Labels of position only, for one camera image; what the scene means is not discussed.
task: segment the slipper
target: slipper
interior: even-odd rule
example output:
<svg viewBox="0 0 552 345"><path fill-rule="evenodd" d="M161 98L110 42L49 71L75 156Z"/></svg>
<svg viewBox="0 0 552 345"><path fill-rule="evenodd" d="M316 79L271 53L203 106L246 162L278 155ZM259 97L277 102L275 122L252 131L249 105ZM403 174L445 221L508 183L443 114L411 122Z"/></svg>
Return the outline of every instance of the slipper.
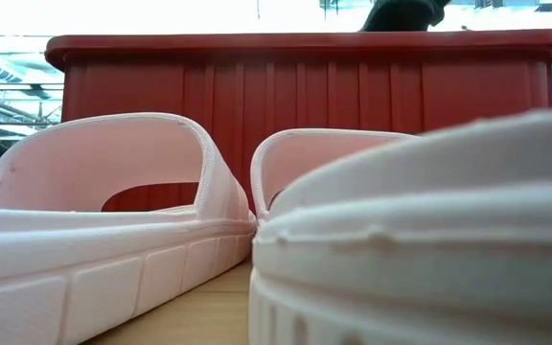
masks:
<svg viewBox="0 0 552 345"><path fill-rule="evenodd" d="M250 165L259 229L270 219L272 204L300 176L347 155L414 138L414 135L394 132L322 128L289 129L271 135L257 147ZM282 338L275 342L276 333L280 332L275 324L276 310L265 304L265 297L257 291L260 275L253 268L248 315L250 344L305 344Z"/></svg>
<svg viewBox="0 0 552 345"><path fill-rule="evenodd" d="M552 114L305 174L253 261L251 345L552 343Z"/></svg>
<svg viewBox="0 0 552 345"><path fill-rule="evenodd" d="M250 179L258 222L298 177L348 154L414 135L370 130L296 128L277 132L255 150Z"/></svg>
<svg viewBox="0 0 552 345"><path fill-rule="evenodd" d="M102 213L131 187L193 205ZM239 263L255 219L209 134L161 113L43 129L0 159L0 344L78 344Z"/></svg>

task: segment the wooden floor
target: wooden floor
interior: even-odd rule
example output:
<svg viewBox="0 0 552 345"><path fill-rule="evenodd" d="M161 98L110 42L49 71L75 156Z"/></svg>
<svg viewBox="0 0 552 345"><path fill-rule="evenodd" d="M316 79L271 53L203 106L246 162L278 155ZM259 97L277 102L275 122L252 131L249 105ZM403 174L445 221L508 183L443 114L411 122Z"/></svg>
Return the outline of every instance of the wooden floor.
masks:
<svg viewBox="0 0 552 345"><path fill-rule="evenodd" d="M250 262L85 345L246 345Z"/></svg>

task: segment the red plastic crate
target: red plastic crate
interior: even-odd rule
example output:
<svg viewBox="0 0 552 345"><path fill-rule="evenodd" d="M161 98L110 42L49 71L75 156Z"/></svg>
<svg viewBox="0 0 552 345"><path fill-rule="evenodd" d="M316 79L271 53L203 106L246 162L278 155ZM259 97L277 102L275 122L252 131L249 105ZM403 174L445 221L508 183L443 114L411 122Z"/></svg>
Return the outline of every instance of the red plastic crate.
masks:
<svg viewBox="0 0 552 345"><path fill-rule="evenodd" d="M135 111L192 118L249 196L253 151L278 130L419 133L552 107L552 30L61 36L46 59L65 71L63 121ZM194 195L194 186L136 188L106 209Z"/></svg>

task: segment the white foam sole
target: white foam sole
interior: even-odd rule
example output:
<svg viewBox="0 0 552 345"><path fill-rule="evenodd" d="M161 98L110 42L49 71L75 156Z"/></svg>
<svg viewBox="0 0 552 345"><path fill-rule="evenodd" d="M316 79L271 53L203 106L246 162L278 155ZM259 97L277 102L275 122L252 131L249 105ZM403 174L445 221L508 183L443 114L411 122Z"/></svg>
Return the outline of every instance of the white foam sole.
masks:
<svg viewBox="0 0 552 345"><path fill-rule="evenodd" d="M251 345L552 343L552 184L298 208L254 245Z"/></svg>
<svg viewBox="0 0 552 345"><path fill-rule="evenodd" d="M372 302L251 275L251 345L552 344L552 329Z"/></svg>
<svg viewBox="0 0 552 345"><path fill-rule="evenodd" d="M156 235L154 229L137 227L122 237L101 237L98 232L106 229L97 229L88 239L94 237L102 255L89 262L84 254L94 254L94 248L76 245L87 240L80 233L0 233L0 253L9 254L0 255L0 345L78 344L239 263L255 230L252 222L213 223L208 232L181 237L167 225L159 227ZM134 249L146 239L153 244ZM63 257L74 264L18 270L14 257L23 261L28 250L42 261L32 267L63 262Z"/></svg>

